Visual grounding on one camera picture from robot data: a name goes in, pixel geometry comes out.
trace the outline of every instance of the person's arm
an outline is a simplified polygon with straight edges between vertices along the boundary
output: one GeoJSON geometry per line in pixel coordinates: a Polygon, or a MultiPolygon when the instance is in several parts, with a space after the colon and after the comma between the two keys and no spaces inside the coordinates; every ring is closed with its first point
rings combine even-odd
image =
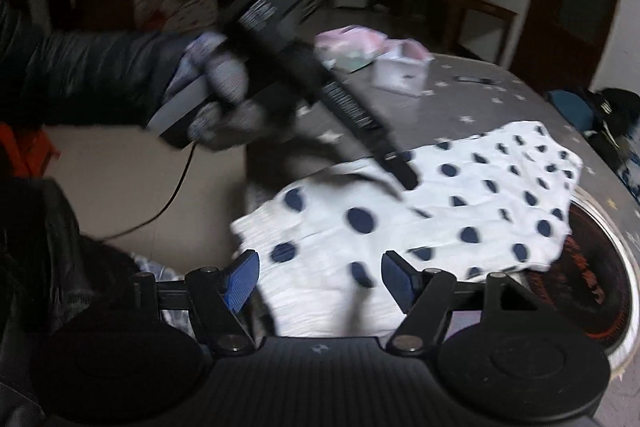
{"type": "Polygon", "coordinates": [[[133,32],[45,36],[0,0],[0,121],[144,126],[192,40],[133,32]]]}

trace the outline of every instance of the table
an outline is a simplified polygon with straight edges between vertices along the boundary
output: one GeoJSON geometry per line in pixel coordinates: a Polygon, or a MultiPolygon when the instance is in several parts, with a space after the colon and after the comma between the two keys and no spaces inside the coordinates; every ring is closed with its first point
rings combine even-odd
{"type": "MultiPolygon", "coordinates": [[[[502,30],[502,37],[500,39],[500,45],[498,47],[498,53],[496,55],[496,64],[502,60],[504,49],[507,45],[507,39],[513,20],[517,13],[511,10],[507,10],[502,6],[498,6],[487,0],[440,0],[447,4],[447,19],[445,22],[444,35],[442,37],[442,51],[444,53],[452,53],[454,46],[458,44],[460,33],[462,32],[462,25],[465,20],[465,14],[467,10],[473,10],[480,13],[485,13],[500,19],[504,22],[504,28],[502,30]]],[[[401,16],[408,18],[411,15],[411,7],[414,0],[402,1],[402,13],[401,16]]]]}
{"type": "MultiPolygon", "coordinates": [[[[390,124],[401,150],[488,132],[510,121],[544,123],[560,145],[582,158],[580,187],[606,211],[640,259],[636,202],[582,136],[516,76],[488,62],[436,55],[423,96],[414,98],[373,88],[371,70],[368,67],[353,73],[346,77],[346,83],[390,124]],[[459,83],[454,79],[457,75],[493,78],[500,85],[459,83]]],[[[262,140],[247,147],[250,210],[297,179],[336,162],[368,155],[324,107],[316,104],[300,111],[295,138],[262,140]]],[[[640,425],[638,396],[640,356],[636,355],[624,379],[610,384],[597,418],[606,427],[640,425]]]]}

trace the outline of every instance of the dark jacket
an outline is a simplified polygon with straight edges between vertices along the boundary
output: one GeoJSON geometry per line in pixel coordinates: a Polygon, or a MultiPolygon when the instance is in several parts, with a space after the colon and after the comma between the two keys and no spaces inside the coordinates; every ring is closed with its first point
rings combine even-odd
{"type": "MultiPolygon", "coordinates": [[[[144,125],[190,39],[165,34],[45,36],[0,0],[0,121],[144,125]]],[[[83,237],[60,188],[0,180],[0,427],[32,427],[33,350],[137,270],[83,237]]]]}

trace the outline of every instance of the white polka dot cloth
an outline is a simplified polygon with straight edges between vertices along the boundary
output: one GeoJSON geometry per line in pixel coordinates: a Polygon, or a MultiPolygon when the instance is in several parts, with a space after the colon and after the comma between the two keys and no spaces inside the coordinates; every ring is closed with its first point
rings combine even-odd
{"type": "Polygon", "coordinates": [[[541,123],[405,154],[420,173],[415,190],[366,158],[300,180],[233,224],[242,249],[260,254],[258,284],[278,334],[395,330],[404,315],[382,283],[386,250],[472,281],[546,270],[560,255],[582,161],[541,123]]]}

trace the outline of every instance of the glove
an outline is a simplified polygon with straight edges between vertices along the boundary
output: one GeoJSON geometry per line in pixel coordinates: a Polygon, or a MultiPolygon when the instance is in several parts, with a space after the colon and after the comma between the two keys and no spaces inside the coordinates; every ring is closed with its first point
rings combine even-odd
{"type": "Polygon", "coordinates": [[[281,119],[272,121],[263,106],[245,98],[247,70],[240,59],[224,49],[225,40],[221,34],[207,32],[189,44],[162,100],[168,102],[194,80],[206,77],[214,100],[199,110],[189,126],[189,138],[214,151],[245,145],[283,130],[281,119]]]}

